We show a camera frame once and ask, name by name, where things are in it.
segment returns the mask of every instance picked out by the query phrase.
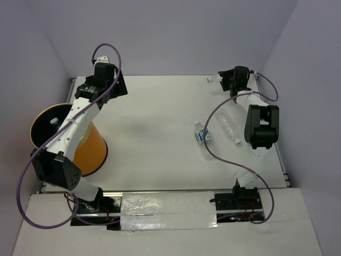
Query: white table surface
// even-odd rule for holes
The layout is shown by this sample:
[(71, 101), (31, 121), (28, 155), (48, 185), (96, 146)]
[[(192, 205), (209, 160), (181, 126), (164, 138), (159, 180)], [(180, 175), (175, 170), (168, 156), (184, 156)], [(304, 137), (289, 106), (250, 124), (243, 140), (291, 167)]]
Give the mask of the white table surface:
[[(229, 98), (229, 92), (223, 92), (218, 82), (208, 84), (206, 77), (125, 76), (128, 95), (110, 100), (94, 119), (109, 155), (86, 179), (105, 191), (231, 189), (244, 170), (204, 160), (193, 135), (194, 122), (204, 124)], [(85, 77), (77, 78), (72, 95), (84, 82)], [(248, 86), (257, 90), (253, 76)], [(208, 129), (220, 156), (253, 168), (243, 139), (247, 113), (232, 101), (224, 108), (240, 131), (242, 147), (233, 145), (213, 118)], [(286, 187), (275, 146), (265, 156), (260, 174), (271, 188)], [(61, 190), (47, 185), (44, 191)]]
[[(274, 189), (275, 212), (265, 224), (224, 223), (202, 230), (107, 231), (104, 227), (41, 230), (23, 223), (13, 256), (60, 255), (238, 255), (321, 256), (301, 191)], [(265, 213), (270, 200), (261, 191)], [(61, 194), (32, 195), (27, 215), (43, 225), (66, 219), (70, 211)]]

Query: bottle label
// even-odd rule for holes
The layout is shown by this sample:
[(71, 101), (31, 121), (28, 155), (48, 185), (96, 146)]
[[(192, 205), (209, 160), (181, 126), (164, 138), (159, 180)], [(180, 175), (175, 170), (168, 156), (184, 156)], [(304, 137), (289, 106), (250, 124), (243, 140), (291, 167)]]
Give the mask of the bottle label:
[[(202, 131), (202, 129), (198, 129), (198, 133), (195, 133), (195, 136), (199, 144), (204, 142), (204, 132)], [(209, 141), (211, 139), (211, 134), (208, 132), (208, 129), (206, 129), (206, 141)]]

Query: orange container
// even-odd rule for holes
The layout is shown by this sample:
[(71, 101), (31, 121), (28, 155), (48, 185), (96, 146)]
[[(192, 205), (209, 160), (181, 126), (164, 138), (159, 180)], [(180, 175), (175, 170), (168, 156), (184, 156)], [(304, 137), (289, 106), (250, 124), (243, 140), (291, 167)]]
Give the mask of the orange container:
[[(61, 122), (64, 121), (71, 106), (69, 103), (54, 105), (36, 117), (30, 130), (33, 146), (40, 147), (55, 133), (50, 120), (56, 117)], [(80, 169), (82, 176), (88, 176), (101, 168), (107, 155), (108, 146), (95, 125), (91, 123), (78, 144), (73, 163)]]

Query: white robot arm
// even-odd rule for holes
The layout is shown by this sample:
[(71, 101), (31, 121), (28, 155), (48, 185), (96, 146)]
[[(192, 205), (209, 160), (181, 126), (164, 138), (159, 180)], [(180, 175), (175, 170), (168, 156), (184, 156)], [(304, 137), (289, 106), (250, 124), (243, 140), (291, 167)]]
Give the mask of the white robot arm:
[[(247, 67), (237, 66), (228, 71), (220, 71), (218, 75), (221, 77), (220, 84), (223, 90), (230, 91), (231, 97), (250, 93), (234, 99), (234, 102), (247, 111), (244, 136), (253, 156), (254, 170), (258, 173), (265, 155), (278, 140), (279, 108), (267, 104), (247, 87), (251, 73)], [(257, 180), (257, 176), (248, 171), (238, 178), (239, 184), (247, 189), (257, 187)]]
[(71, 125), (39, 152), (33, 160), (33, 166), (39, 180), (69, 190), (95, 211), (100, 207), (103, 190), (84, 179), (80, 169), (72, 161), (82, 136), (103, 105), (128, 92), (121, 72), (110, 93), (73, 119), (80, 110), (103, 94), (113, 83), (115, 74), (117, 75), (118, 69), (109, 63), (108, 57), (99, 57), (94, 64), (94, 75), (87, 77), (86, 82), (77, 88), (71, 110), (58, 130), (69, 122), (72, 122)]

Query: gray wall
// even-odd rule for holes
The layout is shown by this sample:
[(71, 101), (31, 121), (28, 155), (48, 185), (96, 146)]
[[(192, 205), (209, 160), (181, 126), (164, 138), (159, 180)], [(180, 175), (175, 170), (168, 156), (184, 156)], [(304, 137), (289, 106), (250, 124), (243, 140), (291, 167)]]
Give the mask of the gray wall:
[[(68, 74), (25, 1), (0, 1), (0, 35), (0, 254), (8, 256), (22, 223), (15, 186), (33, 149), (30, 125), (44, 108), (66, 98)], [(30, 169), (22, 190), (24, 208), (36, 188)]]
[(297, 4), (297, 0), (27, 2), (74, 77), (92, 72), (91, 54), (103, 42), (118, 47), (126, 75), (214, 74), (235, 65), (259, 70)]
[[(341, 251), (341, 1), (300, 0), (263, 73), (278, 86), (280, 141), (323, 255)], [(273, 90), (265, 83), (261, 89)]]

